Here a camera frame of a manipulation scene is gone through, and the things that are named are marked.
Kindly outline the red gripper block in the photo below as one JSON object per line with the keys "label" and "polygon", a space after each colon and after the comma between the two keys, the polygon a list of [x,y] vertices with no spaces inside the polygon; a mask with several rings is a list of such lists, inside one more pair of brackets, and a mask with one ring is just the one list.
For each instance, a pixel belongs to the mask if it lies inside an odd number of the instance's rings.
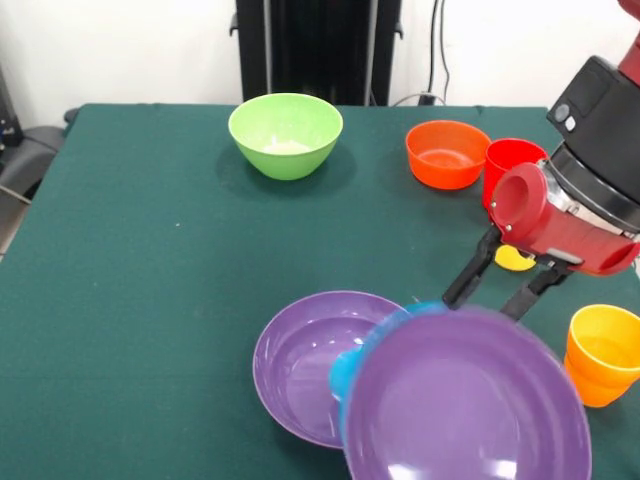
{"label": "red gripper block", "polygon": [[496,227],[484,233],[472,258],[442,295],[449,309],[460,308],[473,294],[501,240],[535,256],[559,259],[550,261],[500,309],[513,321],[520,321],[549,288],[561,285],[571,269],[615,275],[631,266],[639,255],[637,242],[561,210],[548,199],[550,191],[548,176],[533,163],[518,165],[502,176],[490,202],[489,216]]}

